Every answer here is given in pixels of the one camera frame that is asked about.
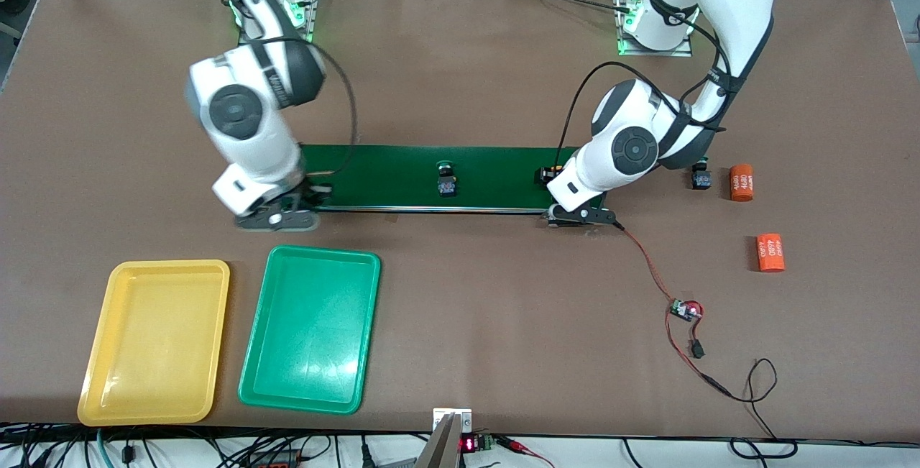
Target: teal cable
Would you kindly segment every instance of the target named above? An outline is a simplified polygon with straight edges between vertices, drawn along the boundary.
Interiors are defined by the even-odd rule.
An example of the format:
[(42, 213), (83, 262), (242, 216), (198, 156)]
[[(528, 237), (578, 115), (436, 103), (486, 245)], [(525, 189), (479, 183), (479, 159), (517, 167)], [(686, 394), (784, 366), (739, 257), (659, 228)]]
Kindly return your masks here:
[(106, 468), (115, 468), (112, 459), (109, 459), (109, 453), (106, 451), (106, 445), (102, 442), (102, 429), (96, 429), (96, 445), (99, 447), (99, 454), (102, 454), (102, 462), (105, 462)]

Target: table surface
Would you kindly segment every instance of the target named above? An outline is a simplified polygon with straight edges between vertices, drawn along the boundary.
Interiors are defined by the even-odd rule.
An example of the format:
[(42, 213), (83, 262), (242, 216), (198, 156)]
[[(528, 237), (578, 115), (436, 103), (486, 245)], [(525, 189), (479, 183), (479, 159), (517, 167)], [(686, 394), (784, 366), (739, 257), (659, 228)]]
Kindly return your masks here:
[[(0, 419), (75, 421), (120, 262), (220, 258), (233, 274), (205, 424), (424, 430), (433, 407), (469, 406), (474, 425), (515, 433), (763, 435), (674, 354), (666, 303), (617, 229), (336, 214), (308, 234), (236, 230), (210, 189), (226, 163), (182, 98), (188, 65), (234, 43), (218, 1), (40, 0), (0, 96)], [(354, 82), (365, 144), (555, 146), (581, 79), (615, 58), (610, 13), (562, 0), (323, 3), (316, 42)], [(677, 93), (711, 60), (696, 44), (691, 59), (624, 60)], [(597, 75), (568, 144), (588, 140), (596, 102), (626, 78)], [(756, 357), (776, 363), (758, 410), (780, 436), (920, 434), (918, 94), (888, 1), (778, 0), (710, 148), (715, 188), (658, 170), (608, 197), (674, 295), (706, 305), (701, 369), (739, 393)], [(285, 116), (299, 140), (347, 141), (338, 78)], [(752, 203), (727, 200), (739, 162), (755, 166)], [(763, 232), (783, 236), (782, 274), (753, 268)], [(382, 259), (353, 416), (236, 399), (280, 243)]]

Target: yellow tray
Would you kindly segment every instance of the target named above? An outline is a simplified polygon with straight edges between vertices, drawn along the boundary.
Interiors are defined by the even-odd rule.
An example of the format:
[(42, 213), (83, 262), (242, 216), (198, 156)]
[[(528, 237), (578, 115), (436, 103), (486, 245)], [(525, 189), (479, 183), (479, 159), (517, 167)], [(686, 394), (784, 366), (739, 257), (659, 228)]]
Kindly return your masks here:
[(211, 411), (230, 269), (218, 260), (112, 271), (83, 379), (83, 425), (193, 423)]

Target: white robot link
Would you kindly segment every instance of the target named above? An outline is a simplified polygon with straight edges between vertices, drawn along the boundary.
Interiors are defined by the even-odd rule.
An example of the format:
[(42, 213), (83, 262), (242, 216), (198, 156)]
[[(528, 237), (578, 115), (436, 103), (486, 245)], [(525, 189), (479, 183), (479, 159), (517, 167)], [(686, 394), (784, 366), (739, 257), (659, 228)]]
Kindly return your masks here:
[[(277, 0), (231, 1), (250, 19), (249, 41), (192, 65), (186, 98), (230, 163), (213, 192), (234, 214), (247, 216), (303, 182), (300, 146), (279, 111), (315, 100), (326, 69)], [(309, 219), (300, 222), (305, 228), (318, 224), (315, 214), (300, 216)]]
[[(715, 29), (724, 56), (707, 74), (692, 106), (644, 81), (624, 81), (607, 92), (594, 112), (592, 139), (566, 161), (548, 188), (566, 213), (589, 209), (589, 200), (634, 182), (660, 164), (686, 168), (706, 154), (733, 98), (768, 41), (773, 0), (641, 0), (631, 25), (649, 48), (679, 45), (687, 32), (680, 19), (697, 7)], [(558, 206), (550, 208), (550, 215)]]

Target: orange battery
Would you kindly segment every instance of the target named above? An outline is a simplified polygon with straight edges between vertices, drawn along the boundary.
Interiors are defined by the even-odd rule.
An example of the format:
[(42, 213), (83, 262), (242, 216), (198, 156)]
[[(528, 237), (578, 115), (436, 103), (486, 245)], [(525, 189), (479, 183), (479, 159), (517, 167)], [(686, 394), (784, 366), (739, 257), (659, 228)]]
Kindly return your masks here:
[(732, 181), (732, 200), (735, 202), (753, 200), (753, 166), (736, 164), (729, 170), (729, 178)]
[(761, 272), (783, 272), (786, 260), (783, 257), (783, 241), (776, 233), (757, 237), (757, 261)]

